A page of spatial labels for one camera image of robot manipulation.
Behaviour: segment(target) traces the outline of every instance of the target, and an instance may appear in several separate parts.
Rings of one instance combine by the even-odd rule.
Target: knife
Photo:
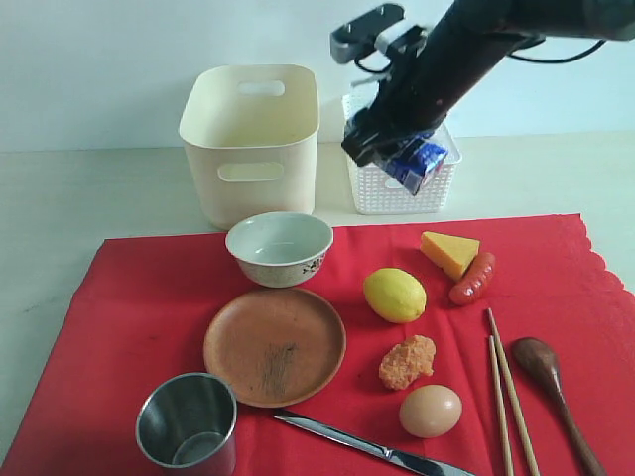
[[[358,449],[359,451],[364,451],[365,453],[408,469],[414,473],[421,474],[422,476],[475,476],[472,473],[468,473],[447,463],[441,463],[440,461],[424,458],[417,454],[371,443],[370,441],[345,433],[332,426],[315,421],[314,419],[294,414],[286,409],[275,409],[273,416],[288,424],[318,434],[345,446]]]

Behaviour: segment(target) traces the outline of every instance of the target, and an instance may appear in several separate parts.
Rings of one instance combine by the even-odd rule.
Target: metal cup
[[[137,444],[179,476],[230,476],[236,466],[236,398],[217,377],[188,373],[168,380],[139,411]]]

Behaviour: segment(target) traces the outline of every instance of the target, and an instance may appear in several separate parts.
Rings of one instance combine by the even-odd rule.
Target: red sausage
[[[479,299],[492,281],[495,264],[493,254],[478,253],[461,280],[449,291],[449,300],[456,305],[466,305]]]

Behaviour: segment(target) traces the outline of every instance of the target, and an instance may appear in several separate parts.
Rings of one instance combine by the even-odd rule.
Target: cheese wedge
[[[421,235],[421,251],[445,273],[460,281],[478,253],[480,241],[460,236],[425,231]]]

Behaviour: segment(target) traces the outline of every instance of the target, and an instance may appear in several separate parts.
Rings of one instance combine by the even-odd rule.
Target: white wall
[[[194,79],[227,63],[306,65],[317,73],[322,104],[332,104],[357,74],[331,60],[328,35],[379,3],[3,0],[0,151],[178,146]],[[449,3],[403,5],[430,23]],[[531,54],[568,56],[590,44],[551,41]],[[635,43],[563,66],[507,59],[456,106],[448,126],[455,136],[635,129],[634,79]]]

